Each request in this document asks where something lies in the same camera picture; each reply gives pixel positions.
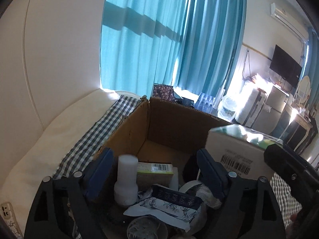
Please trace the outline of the teal window curtain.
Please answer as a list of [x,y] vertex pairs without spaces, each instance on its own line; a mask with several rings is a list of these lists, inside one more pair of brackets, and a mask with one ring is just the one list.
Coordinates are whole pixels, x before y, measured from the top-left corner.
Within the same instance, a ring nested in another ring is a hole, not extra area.
[[193,94],[227,90],[247,0],[105,0],[100,84],[151,95],[154,84]]

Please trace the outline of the bottled water pack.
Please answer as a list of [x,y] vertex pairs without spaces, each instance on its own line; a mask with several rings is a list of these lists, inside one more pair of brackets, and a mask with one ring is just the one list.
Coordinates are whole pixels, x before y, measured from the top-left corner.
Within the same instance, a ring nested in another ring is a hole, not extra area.
[[211,114],[214,102],[215,97],[202,92],[194,104],[194,108],[204,113]]

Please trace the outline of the blue floral packet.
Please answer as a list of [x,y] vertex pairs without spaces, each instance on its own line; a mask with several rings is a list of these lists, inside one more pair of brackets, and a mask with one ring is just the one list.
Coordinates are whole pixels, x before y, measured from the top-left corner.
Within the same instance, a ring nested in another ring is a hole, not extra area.
[[153,184],[137,203],[123,214],[130,217],[152,216],[184,232],[201,211],[203,201],[197,196]]

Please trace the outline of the checkered tablecloth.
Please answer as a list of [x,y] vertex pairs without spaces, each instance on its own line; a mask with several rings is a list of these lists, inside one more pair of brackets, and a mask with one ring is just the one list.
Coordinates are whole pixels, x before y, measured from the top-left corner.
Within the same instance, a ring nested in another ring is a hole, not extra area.
[[76,142],[74,147],[65,155],[53,179],[70,177],[76,171],[83,171],[93,161],[94,155],[104,145],[119,124],[128,117],[142,102],[129,96],[121,95],[94,125]]

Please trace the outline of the white plug adapter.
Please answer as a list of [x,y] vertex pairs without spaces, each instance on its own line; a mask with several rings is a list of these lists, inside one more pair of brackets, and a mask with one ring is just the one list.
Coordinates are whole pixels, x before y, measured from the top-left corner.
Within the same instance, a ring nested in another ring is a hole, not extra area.
[[136,183],[138,158],[133,155],[118,157],[117,181],[114,185],[115,201],[123,207],[135,204],[138,198]]

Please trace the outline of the oval vanity mirror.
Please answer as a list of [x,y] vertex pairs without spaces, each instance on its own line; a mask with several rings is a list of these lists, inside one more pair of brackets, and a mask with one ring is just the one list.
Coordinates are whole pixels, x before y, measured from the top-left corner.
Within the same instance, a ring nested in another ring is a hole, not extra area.
[[311,93],[311,83],[308,75],[304,76],[298,83],[296,90],[296,102],[298,105],[305,105]]

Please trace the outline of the cream bed blanket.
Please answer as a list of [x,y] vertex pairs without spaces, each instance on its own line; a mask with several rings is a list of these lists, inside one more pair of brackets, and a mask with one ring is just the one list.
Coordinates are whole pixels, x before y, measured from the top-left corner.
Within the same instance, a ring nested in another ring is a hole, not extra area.
[[139,99],[139,96],[130,92],[96,90],[69,106],[52,121],[33,147],[11,169],[1,187],[1,203],[12,204],[23,235],[42,179],[53,177],[65,155],[121,95]]

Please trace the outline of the green white carton box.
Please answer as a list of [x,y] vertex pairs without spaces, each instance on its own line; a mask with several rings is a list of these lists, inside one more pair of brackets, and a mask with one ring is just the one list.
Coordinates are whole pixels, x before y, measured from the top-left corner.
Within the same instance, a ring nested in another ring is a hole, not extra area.
[[260,176],[271,180],[274,171],[264,162],[269,145],[283,146],[283,141],[245,126],[232,124],[210,129],[205,149],[227,171],[241,178],[257,180]]

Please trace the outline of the silver mini fridge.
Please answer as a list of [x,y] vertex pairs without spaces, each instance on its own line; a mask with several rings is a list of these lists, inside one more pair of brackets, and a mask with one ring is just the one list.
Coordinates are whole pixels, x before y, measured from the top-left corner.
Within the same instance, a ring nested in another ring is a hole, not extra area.
[[289,96],[280,88],[273,86],[260,116],[261,132],[270,134],[276,127],[287,104]]

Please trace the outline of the smartphone with patterned case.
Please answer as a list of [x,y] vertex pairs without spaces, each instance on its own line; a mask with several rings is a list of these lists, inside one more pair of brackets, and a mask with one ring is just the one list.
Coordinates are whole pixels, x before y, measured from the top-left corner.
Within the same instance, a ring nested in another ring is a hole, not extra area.
[[7,226],[10,228],[11,232],[16,238],[23,239],[23,234],[17,223],[15,213],[10,202],[5,202],[1,204],[1,216],[4,219]]

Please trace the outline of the large water jug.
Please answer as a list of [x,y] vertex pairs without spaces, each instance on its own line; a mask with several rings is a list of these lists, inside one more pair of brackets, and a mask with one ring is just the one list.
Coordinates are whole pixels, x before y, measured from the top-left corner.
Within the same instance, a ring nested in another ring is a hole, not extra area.
[[231,122],[235,116],[237,103],[231,97],[224,96],[219,104],[217,116],[223,120]]

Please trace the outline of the dark patterned bag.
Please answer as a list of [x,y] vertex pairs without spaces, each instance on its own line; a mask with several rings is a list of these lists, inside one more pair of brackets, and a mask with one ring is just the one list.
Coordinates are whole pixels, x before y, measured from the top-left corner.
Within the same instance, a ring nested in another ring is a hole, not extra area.
[[164,84],[154,84],[151,96],[154,98],[161,98],[167,101],[176,100],[176,98],[174,97],[173,87]]

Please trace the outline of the black wall television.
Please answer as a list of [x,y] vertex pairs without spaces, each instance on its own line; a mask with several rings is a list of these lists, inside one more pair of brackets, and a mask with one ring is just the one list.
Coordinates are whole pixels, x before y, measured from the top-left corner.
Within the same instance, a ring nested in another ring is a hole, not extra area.
[[302,67],[278,45],[275,46],[269,68],[280,75],[293,88],[297,88]]

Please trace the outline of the white suitcase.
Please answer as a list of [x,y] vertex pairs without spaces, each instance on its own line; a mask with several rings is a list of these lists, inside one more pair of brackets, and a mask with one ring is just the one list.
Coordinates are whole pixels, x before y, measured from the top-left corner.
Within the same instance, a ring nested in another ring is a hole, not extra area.
[[254,84],[245,85],[239,94],[238,108],[235,113],[236,122],[242,126],[252,127],[265,99],[264,90],[257,88]]

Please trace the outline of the small green white box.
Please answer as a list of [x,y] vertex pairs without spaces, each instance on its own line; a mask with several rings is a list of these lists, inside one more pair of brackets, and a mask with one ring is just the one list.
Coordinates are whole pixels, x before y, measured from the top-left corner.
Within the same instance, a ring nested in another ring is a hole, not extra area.
[[147,189],[153,184],[168,187],[173,175],[172,164],[139,162],[136,182],[140,189]]

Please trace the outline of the beige tape roll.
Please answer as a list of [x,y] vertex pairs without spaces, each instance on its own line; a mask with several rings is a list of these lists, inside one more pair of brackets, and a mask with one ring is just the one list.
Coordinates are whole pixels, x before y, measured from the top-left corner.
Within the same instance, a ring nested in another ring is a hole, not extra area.
[[189,181],[189,182],[183,184],[183,186],[181,186],[181,188],[179,189],[179,192],[186,193],[189,190],[191,190],[192,188],[195,188],[201,184],[202,184],[202,182],[200,182],[198,180]]

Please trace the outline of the white dressing table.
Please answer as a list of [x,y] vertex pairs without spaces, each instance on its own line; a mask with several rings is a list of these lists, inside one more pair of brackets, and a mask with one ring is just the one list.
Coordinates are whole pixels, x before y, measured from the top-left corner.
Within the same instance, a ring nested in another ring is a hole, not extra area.
[[276,137],[301,155],[318,134],[316,119],[310,114],[301,114],[286,105],[273,133]]

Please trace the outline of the brown cardboard box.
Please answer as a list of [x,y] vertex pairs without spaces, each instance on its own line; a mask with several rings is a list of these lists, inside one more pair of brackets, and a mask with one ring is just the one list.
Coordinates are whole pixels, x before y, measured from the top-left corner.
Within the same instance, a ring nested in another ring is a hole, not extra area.
[[209,130],[228,124],[196,109],[150,98],[120,121],[94,157],[110,148],[116,158],[130,154],[141,162],[172,164],[186,183],[198,176],[196,153],[205,147]]

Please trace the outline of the cream lace cloth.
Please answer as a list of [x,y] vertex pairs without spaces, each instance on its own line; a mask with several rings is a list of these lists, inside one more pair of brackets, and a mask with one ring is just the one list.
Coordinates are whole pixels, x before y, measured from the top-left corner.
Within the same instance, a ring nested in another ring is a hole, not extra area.
[[210,189],[204,184],[200,184],[196,189],[196,196],[212,209],[219,209],[222,205],[221,201],[213,196]]

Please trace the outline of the white air conditioner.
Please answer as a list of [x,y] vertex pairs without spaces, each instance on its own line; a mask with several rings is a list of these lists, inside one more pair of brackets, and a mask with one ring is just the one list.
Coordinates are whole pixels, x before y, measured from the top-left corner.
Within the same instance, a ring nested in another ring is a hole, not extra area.
[[283,8],[278,7],[276,3],[270,3],[270,16],[285,26],[299,40],[306,43],[308,40],[308,27],[301,23]]

